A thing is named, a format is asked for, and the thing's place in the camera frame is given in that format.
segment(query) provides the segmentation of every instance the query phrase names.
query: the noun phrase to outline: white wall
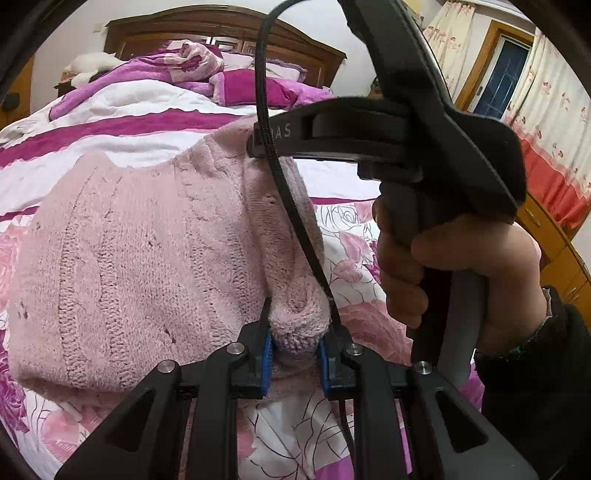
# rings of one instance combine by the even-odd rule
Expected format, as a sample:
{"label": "white wall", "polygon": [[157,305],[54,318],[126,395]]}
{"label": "white wall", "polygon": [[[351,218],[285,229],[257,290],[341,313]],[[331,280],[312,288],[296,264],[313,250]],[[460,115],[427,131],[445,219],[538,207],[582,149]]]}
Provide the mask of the white wall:
{"label": "white wall", "polygon": [[474,18],[472,19],[472,33],[470,34],[470,43],[468,44],[466,60],[459,80],[459,85],[461,85],[461,87],[458,88],[458,92],[461,91],[462,86],[464,83],[466,83],[468,75],[470,75],[470,71],[472,70],[474,62],[480,53],[482,44],[484,43],[484,38],[486,37],[488,27],[491,26],[491,21],[493,20],[512,25],[516,28],[519,28],[520,30],[529,32],[532,35],[535,33],[535,26],[533,23],[518,18],[514,15],[495,10],[493,8],[476,5]]}
{"label": "white wall", "polygon": [[591,215],[588,215],[583,225],[572,241],[574,249],[581,256],[587,269],[591,268]]}
{"label": "white wall", "polygon": [[[429,17],[440,8],[437,0],[413,2],[421,9],[425,8]],[[31,81],[31,111],[56,98],[53,87],[63,68],[77,55],[102,51],[105,34],[93,33],[96,24],[201,3],[239,5],[267,13],[280,0],[87,0],[37,51]],[[341,65],[332,84],[337,95],[367,95],[375,77],[374,67],[363,42],[347,27],[337,0],[313,0],[295,5],[285,11],[281,19],[313,39],[347,54],[348,59]]]}

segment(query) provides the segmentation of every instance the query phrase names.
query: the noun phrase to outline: finger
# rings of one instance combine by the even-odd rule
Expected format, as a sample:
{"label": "finger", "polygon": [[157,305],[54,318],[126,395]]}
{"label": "finger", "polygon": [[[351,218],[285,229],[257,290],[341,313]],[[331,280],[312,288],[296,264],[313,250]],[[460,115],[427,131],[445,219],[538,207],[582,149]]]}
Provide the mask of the finger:
{"label": "finger", "polygon": [[387,298],[386,307],[388,309],[388,315],[390,315],[394,320],[397,320],[410,328],[418,328],[419,325],[421,325],[420,315],[406,312],[400,306],[392,303]]}
{"label": "finger", "polygon": [[388,232],[379,234],[377,257],[380,269],[392,277],[414,284],[423,279],[423,266],[413,258],[410,249],[398,245]]}
{"label": "finger", "polygon": [[390,303],[414,315],[422,315],[427,310],[429,299],[427,294],[417,285],[391,277],[388,273],[380,272],[380,283]]}
{"label": "finger", "polygon": [[535,246],[517,226],[460,215],[421,233],[411,244],[413,258],[438,270],[472,269],[481,275],[530,273]]}
{"label": "finger", "polygon": [[394,223],[392,216],[388,212],[384,198],[379,196],[375,199],[372,205],[372,214],[374,216],[375,223],[378,224],[380,232],[394,233]]}

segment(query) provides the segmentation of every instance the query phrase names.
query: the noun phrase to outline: wooden nightstand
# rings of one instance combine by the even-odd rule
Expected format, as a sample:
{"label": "wooden nightstand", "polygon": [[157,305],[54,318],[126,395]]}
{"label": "wooden nightstand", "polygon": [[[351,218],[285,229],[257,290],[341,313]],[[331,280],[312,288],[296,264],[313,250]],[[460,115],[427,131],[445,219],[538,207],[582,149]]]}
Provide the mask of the wooden nightstand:
{"label": "wooden nightstand", "polygon": [[[94,82],[96,79],[101,78],[105,73],[109,73],[110,70],[108,70],[107,72],[99,72],[94,74],[92,77],[90,77],[90,82]],[[54,88],[57,90],[57,97],[61,97],[64,96],[65,94],[67,94],[68,92],[71,92],[72,90],[76,90],[72,84],[71,84],[71,79],[70,80],[66,80],[64,82],[60,82],[57,85],[54,86]]]}

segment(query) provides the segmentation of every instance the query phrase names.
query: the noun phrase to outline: black gripper frame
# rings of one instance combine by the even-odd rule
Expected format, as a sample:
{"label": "black gripper frame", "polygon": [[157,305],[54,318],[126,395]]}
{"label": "black gripper frame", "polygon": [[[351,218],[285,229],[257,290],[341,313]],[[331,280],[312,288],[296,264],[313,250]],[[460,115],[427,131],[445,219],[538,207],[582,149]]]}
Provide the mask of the black gripper frame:
{"label": "black gripper frame", "polygon": [[[317,354],[329,400],[352,398],[355,480],[536,480],[529,463],[436,368],[387,362],[331,326]],[[397,412],[400,407],[401,417]],[[401,422],[410,453],[407,473]]]}
{"label": "black gripper frame", "polygon": [[[357,162],[381,180],[397,241],[463,213],[512,223],[527,193],[521,146],[502,122],[456,109],[430,47],[402,0],[339,0],[367,46],[383,100],[334,98],[269,119],[278,155]],[[259,125],[249,152],[265,158]],[[413,362],[427,361],[464,384],[486,317],[486,279],[474,271],[426,268],[427,311]]]}
{"label": "black gripper frame", "polygon": [[236,480],[236,399],[267,393],[270,307],[266,299],[260,319],[242,327],[242,352],[234,343],[182,367],[160,362],[64,463],[56,480],[177,480],[194,398],[185,478]]}
{"label": "black gripper frame", "polygon": [[[242,327],[243,351],[231,343],[201,362],[160,362],[64,463],[56,480],[176,480],[193,398],[186,478],[237,480],[236,399],[260,399],[268,389],[269,307],[267,299],[260,320]],[[537,479],[436,369],[396,365],[352,345],[346,327],[331,326],[317,357],[326,397],[353,399],[356,480]]]}

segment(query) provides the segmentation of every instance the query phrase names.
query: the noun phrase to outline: wooden headboard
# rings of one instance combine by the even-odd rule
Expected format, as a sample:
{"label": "wooden headboard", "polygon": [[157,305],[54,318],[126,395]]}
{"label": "wooden headboard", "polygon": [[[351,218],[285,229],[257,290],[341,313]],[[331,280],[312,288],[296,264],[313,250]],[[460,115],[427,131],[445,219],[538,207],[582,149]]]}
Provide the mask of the wooden headboard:
{"label": "wooden headboard", "polygon": [[[254,54],[259,26],[265,14],[229,5],[192,5],[152,15],[120,18],[107,24],[105,52],[121,60],[154,51],[167,40],[193,40],[221,50]],[[269,35],[268,59],[297,63],[308,70],[305,83],[330,86],[347,55],[276,20]]]}

